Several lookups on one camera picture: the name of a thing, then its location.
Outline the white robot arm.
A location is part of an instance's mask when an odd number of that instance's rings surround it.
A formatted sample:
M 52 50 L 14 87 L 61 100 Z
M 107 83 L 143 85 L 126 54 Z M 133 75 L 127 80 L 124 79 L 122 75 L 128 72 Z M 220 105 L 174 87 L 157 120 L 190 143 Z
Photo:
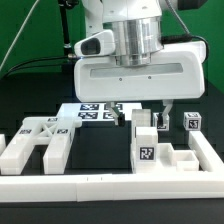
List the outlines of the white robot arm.
M 185 32 L 162 36 L 163 10 L 176 14 L 198 0 L 81 0 L 86 38 L 74 46 L 76 96 L 82 102 L 104 102 L 115 123 L 124 115 L 115 104 L 161 100 L 165 109 L 154 116 L 160 130 L 169 128 L 175 99 L 198 98 L 205 91 L 203 62 L 206 40 Z

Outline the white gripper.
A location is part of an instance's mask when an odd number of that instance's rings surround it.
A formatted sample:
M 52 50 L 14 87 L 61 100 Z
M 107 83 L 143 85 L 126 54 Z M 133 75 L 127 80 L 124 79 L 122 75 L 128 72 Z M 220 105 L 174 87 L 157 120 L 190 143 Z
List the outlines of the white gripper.
M 107 102 L 116 126 L 125 126 L 125 114 L 115 102 L 164 100 L 157 127 L 169 127 L 174 99 L 198 98 L 205 91 L 202 41 L 167 44 L 144 66 L 123 67 L 112 56 L 83 58 L 74 69 L 77 98 L 82 102 Z

